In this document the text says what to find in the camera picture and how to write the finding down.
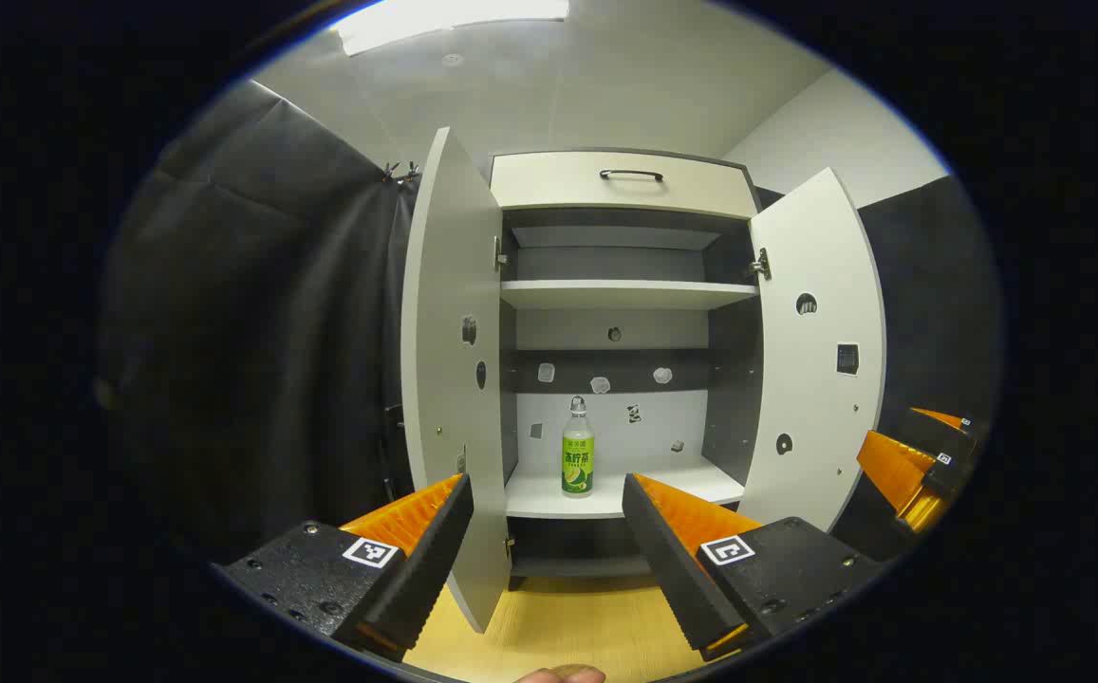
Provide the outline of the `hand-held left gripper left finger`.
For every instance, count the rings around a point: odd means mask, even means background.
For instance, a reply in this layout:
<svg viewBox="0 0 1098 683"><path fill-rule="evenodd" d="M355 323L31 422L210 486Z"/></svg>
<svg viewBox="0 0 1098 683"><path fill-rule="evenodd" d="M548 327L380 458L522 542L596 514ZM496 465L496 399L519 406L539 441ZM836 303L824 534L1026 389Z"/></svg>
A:
<svg viewBox="0 0 1098 683"><path fill-rule="evenodd" d="M240 592L389 661L418 643L474 515L466 472L344 525L301 522L219 571Z"/></svg>

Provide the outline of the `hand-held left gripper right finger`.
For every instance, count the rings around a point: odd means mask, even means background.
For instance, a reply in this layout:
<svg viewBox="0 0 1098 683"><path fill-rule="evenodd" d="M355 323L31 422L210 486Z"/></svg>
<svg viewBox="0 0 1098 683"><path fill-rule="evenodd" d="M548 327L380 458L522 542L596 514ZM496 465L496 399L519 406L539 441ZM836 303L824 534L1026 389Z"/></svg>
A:
<svg viewBox="0 0 1098 683"><path fill-rule="evenodd" d="M683 489L629 472L623 518L703 660L797 630L885 571L799 516L760 524Z"/></svg>

